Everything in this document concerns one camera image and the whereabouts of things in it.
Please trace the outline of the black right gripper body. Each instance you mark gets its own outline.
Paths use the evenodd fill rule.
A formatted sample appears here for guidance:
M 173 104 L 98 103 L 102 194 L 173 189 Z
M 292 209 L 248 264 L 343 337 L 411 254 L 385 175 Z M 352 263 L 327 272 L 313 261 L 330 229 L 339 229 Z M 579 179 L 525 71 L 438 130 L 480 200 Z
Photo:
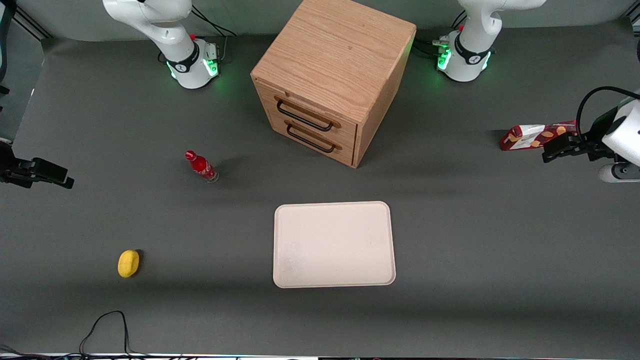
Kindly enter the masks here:
M 32 187 L 33 182 L 25 179 L 20 168 L 21 160 L 16 158 L 10 145 L 0 146 L 0 182 L 19 187 Z

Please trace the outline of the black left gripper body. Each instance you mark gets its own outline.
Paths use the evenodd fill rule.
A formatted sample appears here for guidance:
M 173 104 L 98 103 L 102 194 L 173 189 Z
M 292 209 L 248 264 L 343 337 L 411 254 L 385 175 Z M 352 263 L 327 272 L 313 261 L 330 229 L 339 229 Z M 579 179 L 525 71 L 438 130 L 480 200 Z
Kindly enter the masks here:
M 577 136 L 580 138 L 580 147 L 583 149 L 581 155 L 587 155 L 590 162 L 601 158 L 610 158 L 615 162 L 621 162 L 623 158 L 603 142 L 604 136 L 616 119 L 618 107 L 613 107 L 597 117 L 587 132 L 581 130 L 583 112 L 584 107 L 581 105 L 576 114 Z

